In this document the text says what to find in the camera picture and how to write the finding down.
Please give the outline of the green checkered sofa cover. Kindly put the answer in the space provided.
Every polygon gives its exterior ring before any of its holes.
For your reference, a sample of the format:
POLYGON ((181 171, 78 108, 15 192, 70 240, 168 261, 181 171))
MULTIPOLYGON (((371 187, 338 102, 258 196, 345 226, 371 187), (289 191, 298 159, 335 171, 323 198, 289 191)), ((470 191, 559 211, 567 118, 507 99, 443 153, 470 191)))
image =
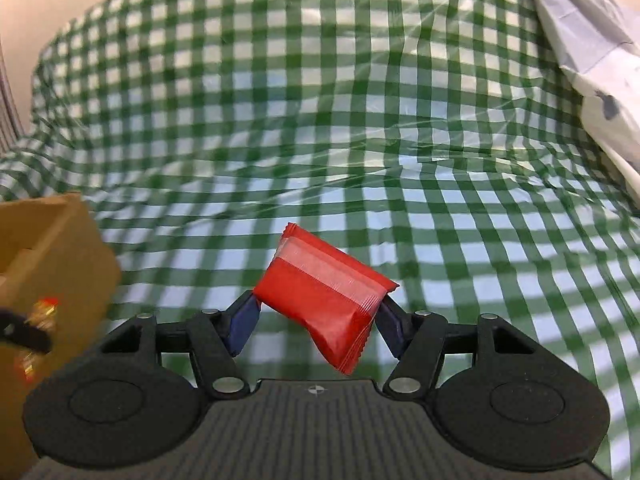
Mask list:
POLYGON ((593 380, 639 474, 639 211, 534 0, 106 0, 32 75, 2 200, 78 192, 111 326, 223 309, 297 223, 407 310, 492 312, 593 380))

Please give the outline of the red rectangular snack packet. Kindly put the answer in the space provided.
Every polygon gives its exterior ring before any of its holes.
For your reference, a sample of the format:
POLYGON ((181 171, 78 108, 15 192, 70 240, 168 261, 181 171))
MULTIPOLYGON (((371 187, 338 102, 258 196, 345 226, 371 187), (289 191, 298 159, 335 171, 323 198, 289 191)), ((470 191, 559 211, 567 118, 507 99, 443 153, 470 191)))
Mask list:
POLYGON ((397 287, 370 266, 290 222, 253 292, 260 302, 303 326, 326 362, 350 375, 378 307, 397 287))

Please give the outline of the cardboard box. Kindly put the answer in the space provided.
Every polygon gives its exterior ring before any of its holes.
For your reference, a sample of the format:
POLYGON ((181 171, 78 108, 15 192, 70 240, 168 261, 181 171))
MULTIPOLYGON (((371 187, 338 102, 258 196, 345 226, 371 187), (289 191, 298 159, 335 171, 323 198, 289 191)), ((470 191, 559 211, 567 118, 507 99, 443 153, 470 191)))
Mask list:
POLYGON ((52 349, 33 356, 1 344, 1 477, 18 479, 36 461, 22 423, 26 396, 98 336, 120 280, 114 252, 77 193, 1 205, 1 307, 31 318, 49 300, 52 349))

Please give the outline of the grey folded drying rack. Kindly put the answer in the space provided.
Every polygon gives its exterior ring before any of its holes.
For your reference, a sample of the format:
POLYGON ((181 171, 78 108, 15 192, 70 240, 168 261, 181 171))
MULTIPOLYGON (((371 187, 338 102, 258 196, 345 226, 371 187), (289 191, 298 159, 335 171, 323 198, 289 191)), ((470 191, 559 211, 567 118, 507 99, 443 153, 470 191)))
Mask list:
POLYGON ((24 129, 13 99, 3 51, 0 49, 0 153, 13 148, 24 136, 24 129))

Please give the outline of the small red-orange snack bar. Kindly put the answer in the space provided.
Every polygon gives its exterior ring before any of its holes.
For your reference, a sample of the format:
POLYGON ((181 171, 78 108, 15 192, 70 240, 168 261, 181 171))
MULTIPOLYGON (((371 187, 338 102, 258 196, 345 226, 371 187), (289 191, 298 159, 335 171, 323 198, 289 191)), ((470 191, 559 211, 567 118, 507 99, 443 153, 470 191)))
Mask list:
POLYGON ((46 297, 38 300, 22 325, 21 350, 15 360, 16 368, 25 382, 33 382, 38 365, 53 348, 58 300, 46 297))

